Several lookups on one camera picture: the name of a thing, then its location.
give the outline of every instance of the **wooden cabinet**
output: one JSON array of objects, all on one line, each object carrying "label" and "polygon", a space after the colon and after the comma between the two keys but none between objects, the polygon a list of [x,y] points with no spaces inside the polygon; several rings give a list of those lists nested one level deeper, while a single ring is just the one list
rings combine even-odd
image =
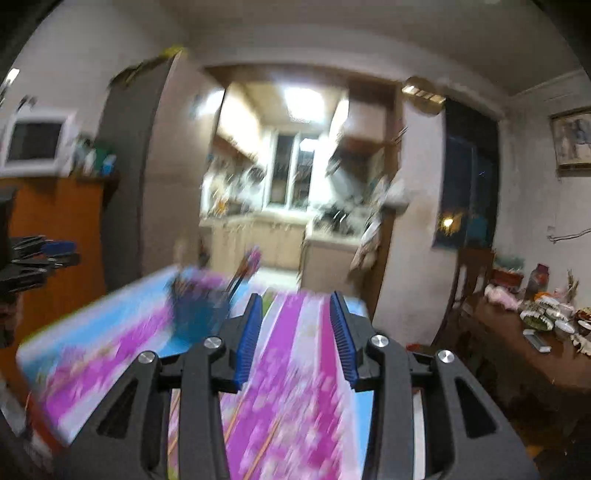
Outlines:
[{"label": "wooden cabinet", "polygon": [[343,124],[343,135],[382,143],[385,140],[386,109],[381,105],[349,101],[349,116]]},{"label": "wooden cabinet", "polygon": [[6,178],[0,187],[17,187],[10,221],[11,236],[47,235],[72,240],[80,264],[57,270],[42,288],[22,294],[22,322],[15,341],[0,350],[0,371],[24,404],[30,386],[17,367],[15,356],[21,341],[79,310],[105,294],[100,245],[103,187],[98,179]]},{"label": "wooden cabinet", "polygon": [[304,241],[305,227],[283,224],[275,235],[278,246],[275,265],[286,270],[297,270],[300,267],[301,245]]},{"label": "wooden cabinet", "polygon": [[353,297],[359,289],[349,279],[355,249],[331,243],[305,244],[301,266],[301,288],[321,293],[335,290]]},{"label": "wooden cabinet", "polygon": [[254,222],[252,225],[252,244],[261,250],[261,264],[274,267],[277,258],[277,224]]},{"label": "wooden cabinet", "polygon": [[209,267],[224,275],[233,274],[246,251],[257,246],[263,266],[298,270],[305,230],[304,225],[289,221],[216,221],[212,227]]},{"label": "wooden cabinet", "polygon": [[217,134],[251,160],[256,160],[261,141],[261,121],[245,92],[235,83],[226,91]]}]

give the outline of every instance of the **dark window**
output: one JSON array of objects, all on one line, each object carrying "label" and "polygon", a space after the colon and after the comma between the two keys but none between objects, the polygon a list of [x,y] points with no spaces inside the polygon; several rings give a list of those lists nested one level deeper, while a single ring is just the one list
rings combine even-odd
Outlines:
[{"label": "dark window", "polygon": [[294,138],[293,135],[279,135],[277,137],[269,203],[285,205],[287,201],[287,182],[290,176],[291,150],[293,149]]},{"label": "dark window", "polygon": [[497,123],[446,101],[443,188],[434,244],[491,247],[499,195]]},{"label": "dark window", "polygon": [[[318,135],[303,135],[300,144],[306,138],[318,140]],[[291,207],[305,210],[308,207],[310,195],[310,179],[312,178],[312,164],[314,163],[314,151],[298,149],[297,164],[294,173],[294,191]]]}]

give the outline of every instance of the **refrigerator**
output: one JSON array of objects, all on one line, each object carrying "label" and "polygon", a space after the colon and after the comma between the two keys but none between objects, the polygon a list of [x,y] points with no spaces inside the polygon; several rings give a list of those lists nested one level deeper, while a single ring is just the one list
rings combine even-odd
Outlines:
[{"label": "refrigerator", "polygon": [[111,83],[97,142],[117,155],[119,184],[103,211],[107,291],[199,257],[201,185],[223,88],[187,50],[130,68]]}]

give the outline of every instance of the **plate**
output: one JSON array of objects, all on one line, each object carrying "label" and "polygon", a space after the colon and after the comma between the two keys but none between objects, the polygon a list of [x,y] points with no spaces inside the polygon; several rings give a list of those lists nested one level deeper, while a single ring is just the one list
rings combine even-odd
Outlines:
[{"label": "plate", "polygon": [[568,333],[569,335],[574,335],[575,334],[574,327],[572,325],[569,325],[568,323],[562,321],[562,320],[557,320],[556,322],[554,322],[554,328],[560,329],[564,333]]},{"label": "plate", "polygon": [[558,320],[566,323],[569,321],[569,319],[567,317],[565,317],[565,315],[562,315],[562,313],[560,313],[558,310],[554,310],[554,309],[546,309],[546,316],[552,320],[553,322],[556,322]]},{"label": "plate", "polygon": [[579,320],[577,322],[581,327],[589,330],[591,332],[591,323],[587,322],[586,320]]},{"label": "plate", "polygon": [[558,306],[560,302],[553,297],[549,297],[548,295],[542,295],[539,299],[535,301],[536,303],[543,305],[546,308],[551,308],[558,310]]},{"label": "plate", "polygon": [[519,316],[526,325],[541,332],[549,332],[554,327],[552,321],[546,318],[540,312],[535,312],[533,310],[524,310],[523,312],[521,312]]}]

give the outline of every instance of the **white wall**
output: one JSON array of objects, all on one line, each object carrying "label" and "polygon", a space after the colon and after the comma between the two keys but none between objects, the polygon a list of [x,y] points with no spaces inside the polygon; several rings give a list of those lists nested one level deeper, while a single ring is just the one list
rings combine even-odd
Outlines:
[{"label": "white wall", "polygon": [[[151,5],[150,0],[145,2],[147,12],[152,12]],[[140,17],[147,21],[147,15]],[[16,59],[13,66],[20,74],[0,110],[0,126],[23,96],[33,95],[39,106],[78,110],[82,130],[95,134],[110,79],[157,55],[174,38],[164,35],[168,24],[164,15],[160,18],[162,28],[152,33],[109,0],[65,0]]]},{"label": "white wall", "polygon": [[431,343],[452,286],[456,254],[434,249],[444,160],[444,116],[425,116],[404,105],[398,175],[416,197],[396,219],[374,325],[402,345]]},{"label": "white wall", "polygon": [[325,175],[330,157],[335,151],[335,143],[326,133],[321,134],[318,140],[318,148],[314,152],[314,163],[310,176],[309,201],[312,206],[328,205],[336,200],[330,177]]},{"label": "white wall", "polygon": [[[363,31],[318,25],[225,28],[193,32],[191,44],[205,65],[307,63],[399,81],[420,75],[499,118],[508,101],[491,82],[449,59]],[[394,227],[374,322],[401,343],[430,342],[445,311],[455,264],[454,253],[431,249],[443,172],[443,116],[424,117],[408,106],[405,115],[402,170],[420,192]]]},{"label": "white wall", "polygon": [[579,306],[591,303],[591,235],[552,244],[547,235],[569,235],[591,228],[591,176],[559,178],[548,116],[591,106],[591,81],[574,72],[530,89],[512,99],[512,149],[508,172],[515,189],[499,221],[512,219],[512,232],[498,231],[498,243],[511,243],[511,253],[523,256],[528,274],[537,263],[550,267],[550,288],[566,283],[573,269],[581,285]]}]

